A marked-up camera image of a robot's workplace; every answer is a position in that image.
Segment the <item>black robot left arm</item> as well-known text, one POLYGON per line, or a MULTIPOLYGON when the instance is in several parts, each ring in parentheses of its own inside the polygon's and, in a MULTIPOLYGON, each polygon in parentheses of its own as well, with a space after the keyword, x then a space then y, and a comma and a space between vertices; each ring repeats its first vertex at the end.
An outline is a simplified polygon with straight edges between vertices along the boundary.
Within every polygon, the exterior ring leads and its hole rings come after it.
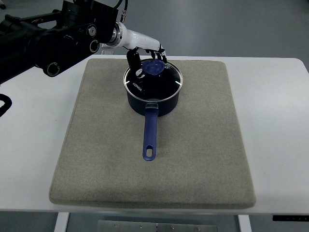
POLYGON ((95 0, 63 1, 61 10, 31 17, 6 15, 0 24, 0 82, 38 67, 55 77, 108 43, 118 16, 95 0))

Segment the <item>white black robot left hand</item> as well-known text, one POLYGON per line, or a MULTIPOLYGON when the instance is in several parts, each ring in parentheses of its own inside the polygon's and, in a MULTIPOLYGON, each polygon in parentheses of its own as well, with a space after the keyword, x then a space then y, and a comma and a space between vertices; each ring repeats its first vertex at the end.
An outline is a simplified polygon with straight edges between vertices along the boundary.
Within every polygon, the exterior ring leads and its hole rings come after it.
POLYGON ((150 53, 152 58, 157 58, 167 63, 166 51, 158 40, 142 33, 129 30, 122 22, 115 23, 112 37, 110 41, 104 45, 108 47, 122 46, 126 48, 128 50, 127 61, 131 72, 138 78, 142 77, 142 64, 137 52, 138 49, 143 49, 147 53, 150 53))

